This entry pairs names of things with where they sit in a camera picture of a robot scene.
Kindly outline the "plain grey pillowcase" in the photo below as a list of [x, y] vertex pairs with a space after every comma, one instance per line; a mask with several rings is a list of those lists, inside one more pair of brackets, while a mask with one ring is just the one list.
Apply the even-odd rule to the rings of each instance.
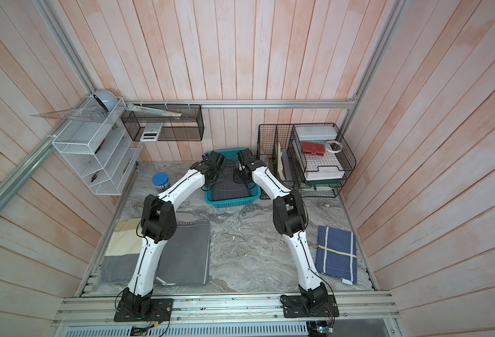
[[163, 286], [202, 286], [208, 283], [210, 222], [177, 224], [161, 254], [156, 281]]

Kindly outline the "beige and grey pillowcase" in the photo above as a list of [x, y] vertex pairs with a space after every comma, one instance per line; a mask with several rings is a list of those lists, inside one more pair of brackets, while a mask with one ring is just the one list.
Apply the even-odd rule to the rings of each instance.
[[139, 219], [121, 221], [115, 227], [100, 269], [101, 283], [127, 284], [134, 273], [143, 239], [136, 230]]

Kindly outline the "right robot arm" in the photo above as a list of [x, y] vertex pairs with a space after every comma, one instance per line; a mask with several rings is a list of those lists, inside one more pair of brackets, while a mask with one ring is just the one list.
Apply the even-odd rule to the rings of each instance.
[[290, 248], [298, 273], [300, 298], [304, 309], [313, 313], [325, 306], [333, 307], [333, 298], [328, 293], [324, 280], [315, 271], [309, 251], [306, 238], [308, 213], [302, 196], [299, 192], [285, 187], [249, 149], [239, 151], [237, 157], [238, 178], [257, 184], [273, 202], [274, 227]]

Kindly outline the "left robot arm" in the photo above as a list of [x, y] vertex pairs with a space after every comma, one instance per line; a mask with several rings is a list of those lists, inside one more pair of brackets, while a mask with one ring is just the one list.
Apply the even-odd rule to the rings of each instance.
[[216, 184], [222, 178], [225, 164], [225, 156], [212, 151], [192, 164], [167, 190], [145, 198], [140, 221], [142, 247], [132, 278], [122, 292], [119, 310], [129, 310], [141, 320], [152, 313], [153, 279], [161, 254], [177, 229], [175, 210], [197, 189]]

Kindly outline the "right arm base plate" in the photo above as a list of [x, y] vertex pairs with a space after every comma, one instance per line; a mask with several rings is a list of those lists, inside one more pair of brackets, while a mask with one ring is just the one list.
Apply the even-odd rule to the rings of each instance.
[[284, 294], [280, 296], [280, 302], [285, 318], [337, 318], [340, 316], [334, 296], [328, 296], [325, 300], [313, 303], [305, 295], [288, 296]]

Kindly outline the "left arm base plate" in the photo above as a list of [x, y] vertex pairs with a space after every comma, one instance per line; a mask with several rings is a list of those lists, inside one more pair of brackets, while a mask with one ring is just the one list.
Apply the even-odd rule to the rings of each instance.
[[168, 321], [173, 309], [173, 299], [127, 298], [121, 299], [115, 322], [163, 322]]

